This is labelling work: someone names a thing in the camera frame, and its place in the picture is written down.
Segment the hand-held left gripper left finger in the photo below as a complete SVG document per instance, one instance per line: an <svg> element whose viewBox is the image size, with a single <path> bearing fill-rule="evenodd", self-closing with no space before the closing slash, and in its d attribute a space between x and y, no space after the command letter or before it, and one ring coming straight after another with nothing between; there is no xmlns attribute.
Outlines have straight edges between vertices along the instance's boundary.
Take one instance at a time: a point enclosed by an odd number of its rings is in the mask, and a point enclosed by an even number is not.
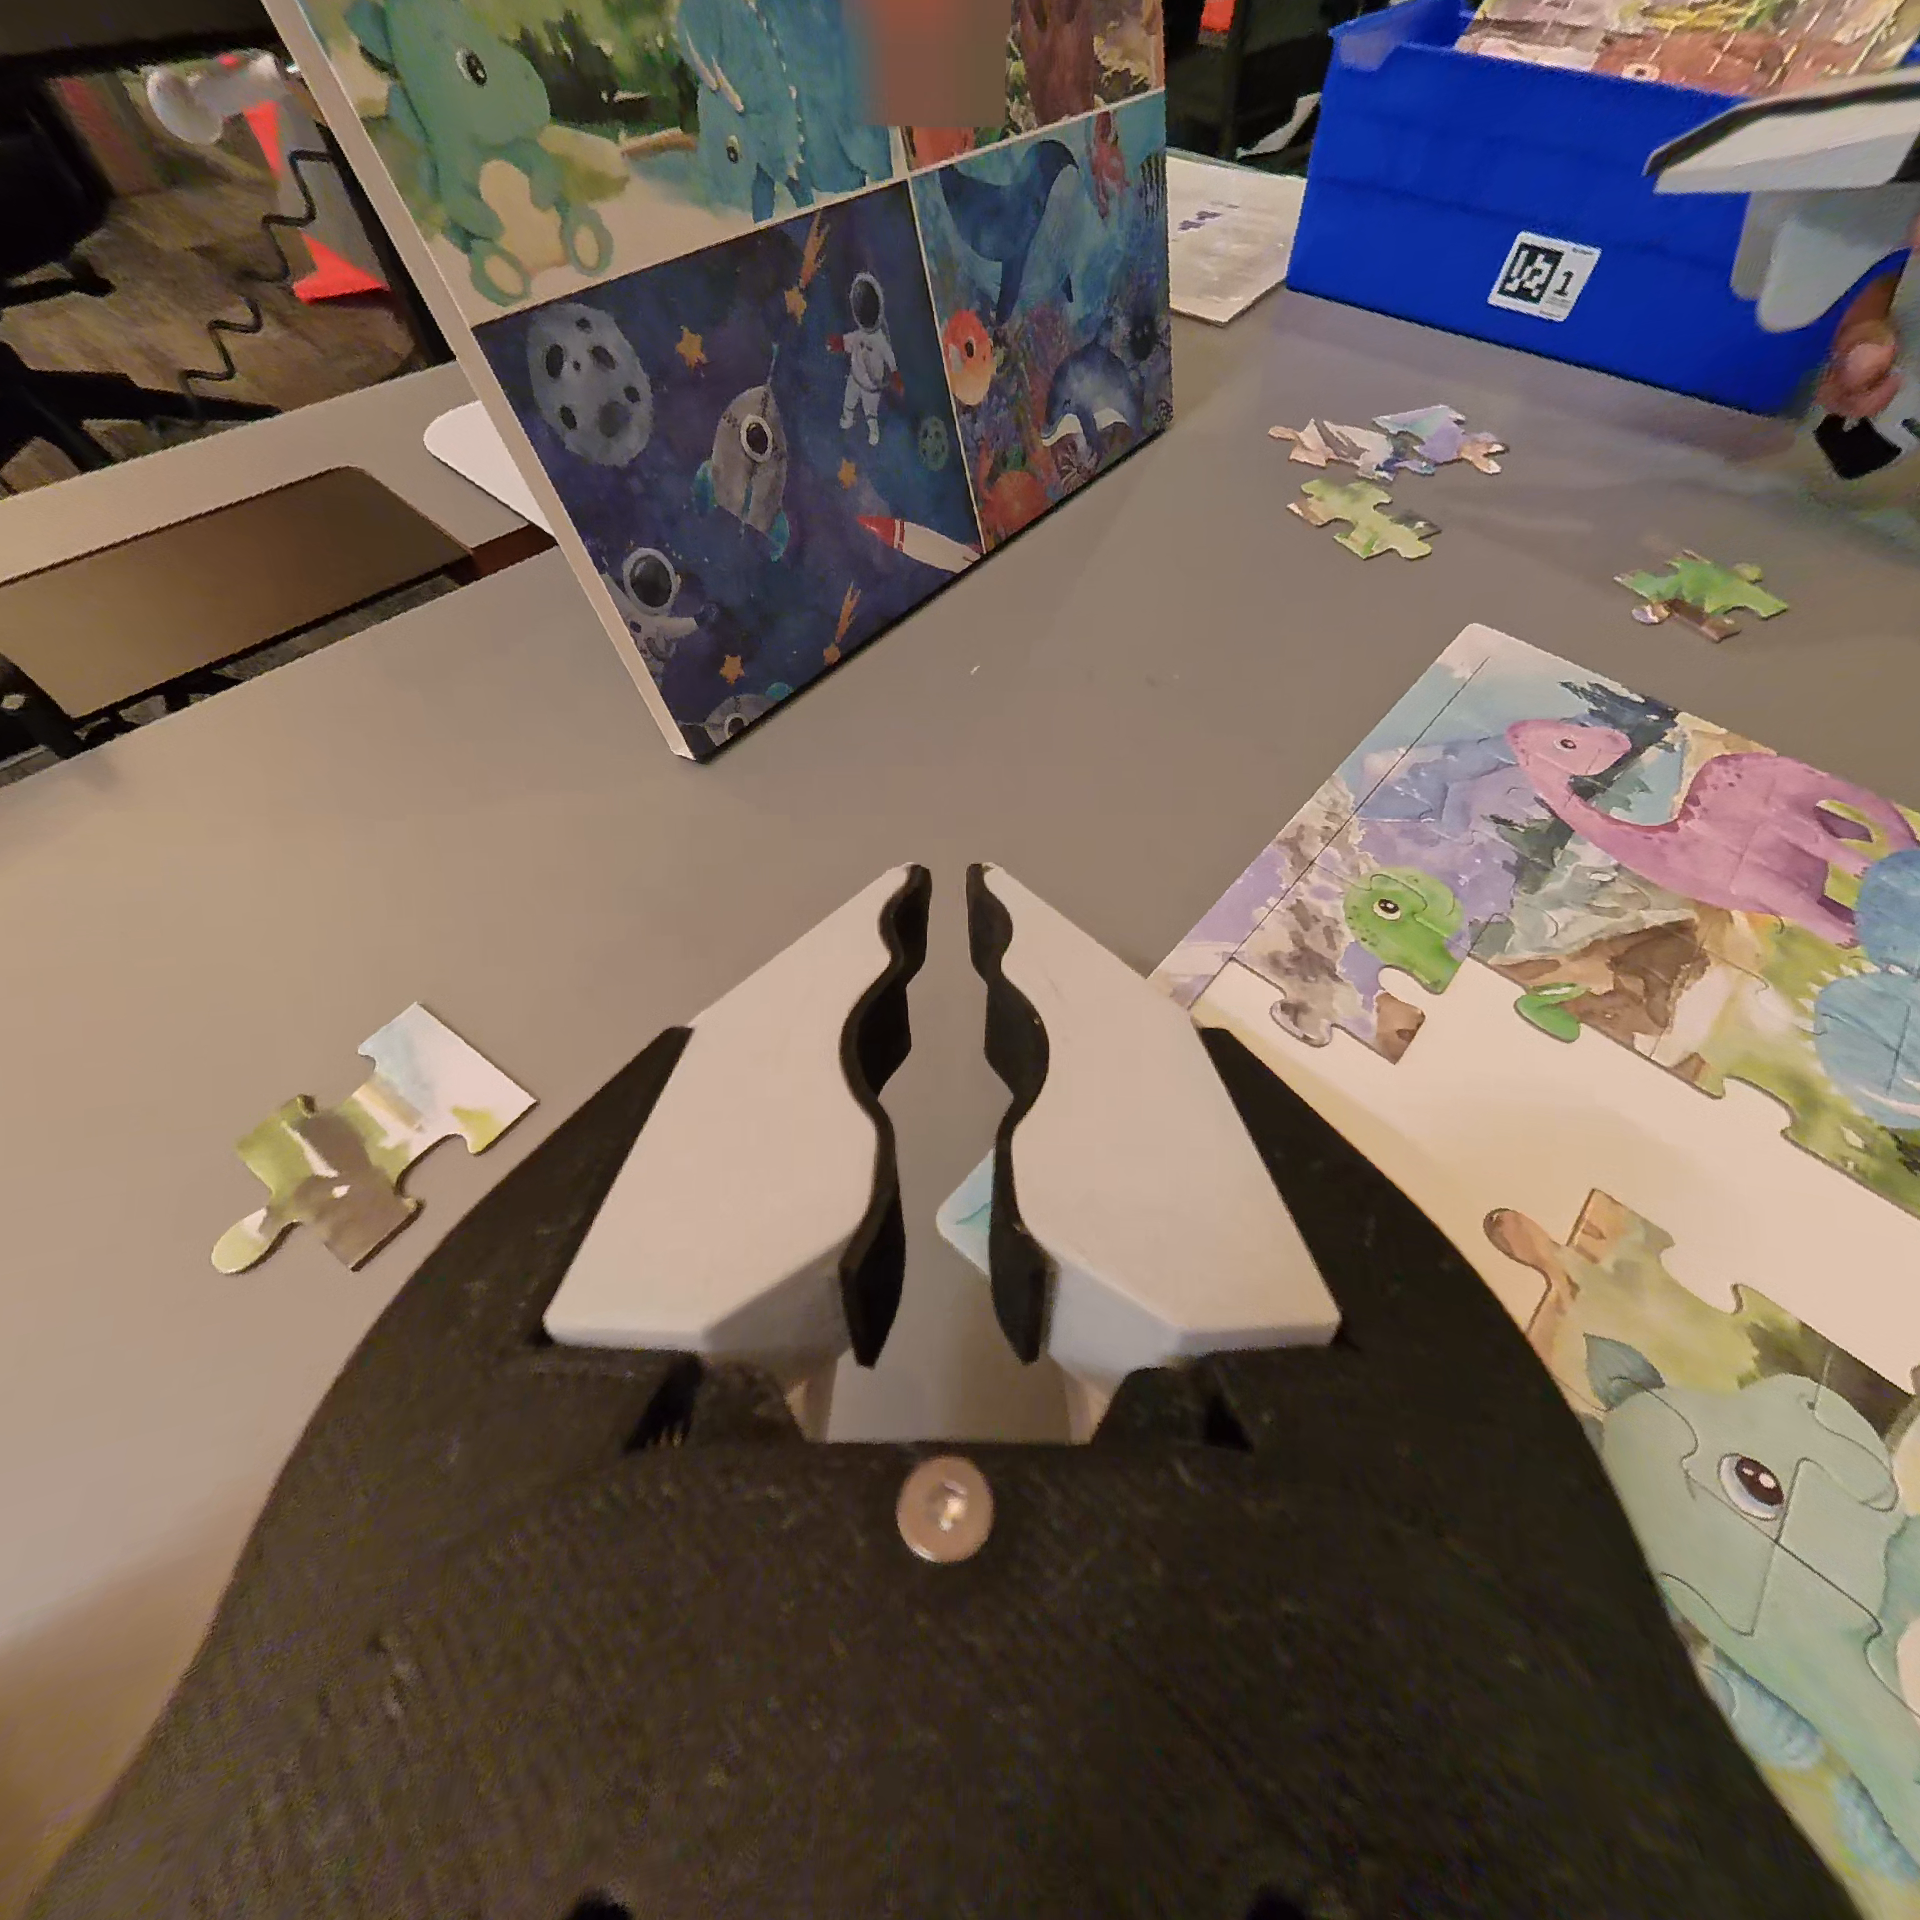
<svg viewBox="0 0 1920 1920"><path fill-rule="evenodd" d="M757 1366L824 1439L836 1366L874 1363L904 1279L880 1090L909 1050L927 907L927 865L893 865L673 1030L544 1310L552 1342Z"/></svg>

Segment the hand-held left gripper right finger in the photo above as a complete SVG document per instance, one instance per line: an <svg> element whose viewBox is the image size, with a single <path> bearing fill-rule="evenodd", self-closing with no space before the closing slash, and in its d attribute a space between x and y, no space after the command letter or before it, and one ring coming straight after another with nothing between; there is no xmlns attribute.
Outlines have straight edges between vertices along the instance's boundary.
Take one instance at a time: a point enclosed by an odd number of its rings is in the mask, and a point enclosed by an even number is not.
<svg viewBox="0 0 1920 1920"><path fill-rule="evenodd" d="M1122 1381L1215 1353L1322 1347L1340 1310L1186 1009L1002 865L966 871L983 1048L1007 1091L937 1211L1069 1429Z"/></svg>

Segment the white and green puzzle piece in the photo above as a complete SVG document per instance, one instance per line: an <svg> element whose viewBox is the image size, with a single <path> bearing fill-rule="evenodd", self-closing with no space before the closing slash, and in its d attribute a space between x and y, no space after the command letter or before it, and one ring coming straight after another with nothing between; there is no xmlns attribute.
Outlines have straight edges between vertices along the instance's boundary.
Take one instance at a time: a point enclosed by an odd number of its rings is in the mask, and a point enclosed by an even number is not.
<svg viewBox="0 0 1920 1920"><path fill-rule="evenodd" d="M290 1096L236 1139L268 1197L213 1242L215 1270L245 1273L292 1226L361 1266L417 1211L399 1186L414 1163L449 1138L482 1154L537 1103L421 1002L384 1021L359 1056L368 1077L357 1090L326 1106Z"/></svg>

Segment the dinosaur jigsaw puzzle board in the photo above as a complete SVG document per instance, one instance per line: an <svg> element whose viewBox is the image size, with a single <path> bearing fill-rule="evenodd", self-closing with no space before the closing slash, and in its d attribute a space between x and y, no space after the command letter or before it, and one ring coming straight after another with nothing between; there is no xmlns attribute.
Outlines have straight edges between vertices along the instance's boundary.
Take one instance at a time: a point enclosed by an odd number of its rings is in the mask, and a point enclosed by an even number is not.
<svg viewBox="0 0 1920 1920"><path fill-rule="evenodd" d="M1650 1050L1472 958L1607 873L1744 922ZM1862 1915L1914 1915L1914 873L1913 806L1470 626L1156 969L1479 1267Z"/></svg>

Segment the person's right hand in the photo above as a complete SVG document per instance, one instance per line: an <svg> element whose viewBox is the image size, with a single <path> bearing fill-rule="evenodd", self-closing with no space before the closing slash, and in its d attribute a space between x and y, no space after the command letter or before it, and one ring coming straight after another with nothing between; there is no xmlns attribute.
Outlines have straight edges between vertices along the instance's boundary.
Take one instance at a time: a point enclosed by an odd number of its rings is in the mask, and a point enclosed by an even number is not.
<svg viewBox="0 0 1920 1920"><path fill-rule="evenodd" d="M1878 415L1904 383L1904 306L1914 282L1914 257L1902 273L1869 278L1846 304L1830 341L1828 360L1814 383L1814 406L1824 415L1862 421Z"/></svg>

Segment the colourful puzzle board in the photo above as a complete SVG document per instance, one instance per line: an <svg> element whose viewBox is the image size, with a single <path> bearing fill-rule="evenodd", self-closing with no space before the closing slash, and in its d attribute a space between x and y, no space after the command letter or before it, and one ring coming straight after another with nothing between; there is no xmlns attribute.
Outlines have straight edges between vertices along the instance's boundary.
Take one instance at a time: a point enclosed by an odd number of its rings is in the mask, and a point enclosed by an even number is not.
<svg viewBox="0 0 1920 1920"><path fill-rule="evenodd" d="M1484 1L1457 51L1767 98L1885 72L1914 1Z"/></svg>

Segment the white printed tag sticker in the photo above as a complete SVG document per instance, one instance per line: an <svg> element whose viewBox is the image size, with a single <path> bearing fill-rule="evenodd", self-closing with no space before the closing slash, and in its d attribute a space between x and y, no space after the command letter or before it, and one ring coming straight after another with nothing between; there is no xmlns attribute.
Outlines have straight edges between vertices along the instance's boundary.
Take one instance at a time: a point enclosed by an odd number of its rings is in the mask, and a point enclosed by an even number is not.
<svg viewBox="0 0 1920 1920"><path fill-rule="evenodd" d="M1553 325L1565 321L1597 263L1597 246L1521 229L1514 232L1486 301L1504 313Z"/></svg>

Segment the green and brown puzzle piece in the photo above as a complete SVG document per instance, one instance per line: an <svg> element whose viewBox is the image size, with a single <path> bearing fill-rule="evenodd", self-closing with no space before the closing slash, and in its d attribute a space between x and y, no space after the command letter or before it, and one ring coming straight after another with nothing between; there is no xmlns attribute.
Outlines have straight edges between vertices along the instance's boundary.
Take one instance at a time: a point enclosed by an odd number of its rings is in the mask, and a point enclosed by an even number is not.
<svg viewBox="0 0 1920 1920"><path fill-rule="evenodd" d="M1706 642L1738 634L1745 617L1774 618L1789 602L1761 583L1753 562L1721 563L1679 550L1664 566L1620 571L1615 585L1634 597L1632 617L1642 626L1679 624Z"/></svg>

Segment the blue plastic bin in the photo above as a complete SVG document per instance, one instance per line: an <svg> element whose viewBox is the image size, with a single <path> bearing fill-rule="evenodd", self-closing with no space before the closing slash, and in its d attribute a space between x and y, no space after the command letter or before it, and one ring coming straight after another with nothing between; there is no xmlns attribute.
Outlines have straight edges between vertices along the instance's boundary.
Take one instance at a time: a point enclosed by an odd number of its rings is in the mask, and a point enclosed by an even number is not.
<svg viewBox="0 0 1920 1920"><path fill-rule="evenodd" d="M1340 27L1292 287L1559 363L1780 414L1834 320L1764 330L1734 289L1758 194L1660 194L1647 154L1751 98L1457 51L1479 3ZM1573 315L1488 306L1518 231L1600 248Z"/></svg>

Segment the purple puzzle piece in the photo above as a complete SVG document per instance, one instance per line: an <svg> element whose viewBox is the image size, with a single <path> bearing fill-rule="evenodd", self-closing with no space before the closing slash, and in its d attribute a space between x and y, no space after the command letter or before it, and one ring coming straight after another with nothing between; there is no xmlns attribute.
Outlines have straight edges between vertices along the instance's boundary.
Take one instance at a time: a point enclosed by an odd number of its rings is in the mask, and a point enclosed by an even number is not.
<svg viewBox="0 0 1920 1920"><path fill-rule="evenodd" d="M1373 426L1386 440L1386 453L1377 464L1381 477L1433 474L1452 464L1466 464L1493 474L1502 471L1505 454L1498 435L1470 426L1464 415L1445 402L1376 415Z"/></svg>

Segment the grey and tan puzzle piece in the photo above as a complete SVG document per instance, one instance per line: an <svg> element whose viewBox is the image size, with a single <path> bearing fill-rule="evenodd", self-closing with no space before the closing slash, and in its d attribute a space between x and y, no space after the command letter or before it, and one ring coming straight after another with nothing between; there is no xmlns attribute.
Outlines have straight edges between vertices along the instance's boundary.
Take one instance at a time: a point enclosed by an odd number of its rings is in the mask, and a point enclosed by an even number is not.
<svg viewBox="0 0 1920 1920"><path fill-rule="evenodd" d="M1271 425L1271 440L1287 443L1293 464L1311 467L1349 466L1364 481L1386 485L1401 472L1430 474L1434 466L1405 431L1376 425L1349 425L1311 418L1305 425Z"/></svg>

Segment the light green puzzle piece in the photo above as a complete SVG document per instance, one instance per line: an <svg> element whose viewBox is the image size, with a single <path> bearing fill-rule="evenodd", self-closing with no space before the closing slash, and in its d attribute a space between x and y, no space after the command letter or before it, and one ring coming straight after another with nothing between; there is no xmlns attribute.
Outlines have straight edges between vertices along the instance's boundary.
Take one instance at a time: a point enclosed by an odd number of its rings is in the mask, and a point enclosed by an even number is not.
<svg viewBox="0 0 1920 1920"><path fill-rule="evenodd" d="M1433 550L1439 527L1425 519L1405 519L1391 511L1391 494L1373 481L1314 477L1300 485L1287 511L1309 525L1344 525L1334 537L1340 545L1362 560L1389 553L1401 560L1424 560Z"/></svg>

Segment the white stand base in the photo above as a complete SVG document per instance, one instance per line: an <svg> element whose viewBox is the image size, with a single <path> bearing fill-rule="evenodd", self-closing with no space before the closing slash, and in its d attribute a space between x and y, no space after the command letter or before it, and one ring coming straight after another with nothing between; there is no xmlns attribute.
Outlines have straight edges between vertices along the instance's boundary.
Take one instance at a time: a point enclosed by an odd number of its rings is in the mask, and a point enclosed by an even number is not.
<svg viewBox="0 0 1920 1920"><path fill-rule="evenodd" d="M552 534L551 520L544 515L494 421L477 399L430 418L422 426L422 448L440 466L488 494L506 511L534 525L538 531Z"/></svg>

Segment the tan chair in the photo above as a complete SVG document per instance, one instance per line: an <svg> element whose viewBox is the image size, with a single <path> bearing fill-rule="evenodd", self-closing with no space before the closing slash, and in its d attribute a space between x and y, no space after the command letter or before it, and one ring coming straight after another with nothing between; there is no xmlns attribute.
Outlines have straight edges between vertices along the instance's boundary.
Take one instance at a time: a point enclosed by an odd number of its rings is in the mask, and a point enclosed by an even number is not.
<svg viewBox="0 0 1920 1920"><path fill-rule="evenodd" d="M178 712L237 664L424 583L471 549L370 472L334 466L1 587L4 779Z"/></svg>

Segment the white handset device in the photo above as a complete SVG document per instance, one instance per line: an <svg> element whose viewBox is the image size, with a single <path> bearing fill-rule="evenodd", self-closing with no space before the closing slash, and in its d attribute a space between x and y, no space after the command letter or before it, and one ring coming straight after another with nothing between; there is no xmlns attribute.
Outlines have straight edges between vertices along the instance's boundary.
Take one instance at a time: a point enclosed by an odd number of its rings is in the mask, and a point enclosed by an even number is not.
<svg viewBox="0 0 1920 1920"><path fill-rule="evenodd" d="M271 51L151 63L142 87L158 126L189 146L217 144L236 117L296 101L288 69Z"/></svg>

